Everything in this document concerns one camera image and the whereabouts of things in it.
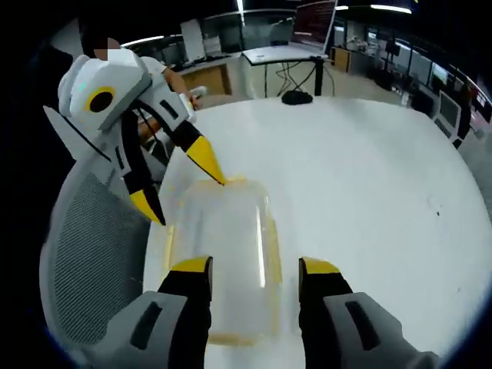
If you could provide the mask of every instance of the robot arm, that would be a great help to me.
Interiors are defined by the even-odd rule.
[[[193,126],[196,116],[183,95],[160,75],[150,75],[131,50],[108,51],[108,61],[81,55],[58,87],[59,111],[106,137],[108,156],[130,198],[151,220],[165,224],[151,174],[140,150],[133,109],[151,113],[169,138],[219,184],[224,176],[208,140]]]

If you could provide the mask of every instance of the white round table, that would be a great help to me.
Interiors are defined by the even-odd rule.
[[[262,99],[199,111],[197,127],[226,177],[268,190],[283,274],[281,336],[249,349],[209,345],[206,367],[304,367],[303,255],[339,267],[418,350],[444,356],[459,344],[489,291],[492,226],[470,171],[427,116],[375,101]],[[174,151],[159,194],[168,224],[180,194],[207,178]],[[144,291],[161,283],[166,235],[151,226]]]

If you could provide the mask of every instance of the plastic lid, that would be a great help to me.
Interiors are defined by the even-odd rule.
[[[280,259],[262,186],[199,181],[182,195],[171,230],[168,270],[184,259],[214,258],[209,343],[252,345],[277,332]]]

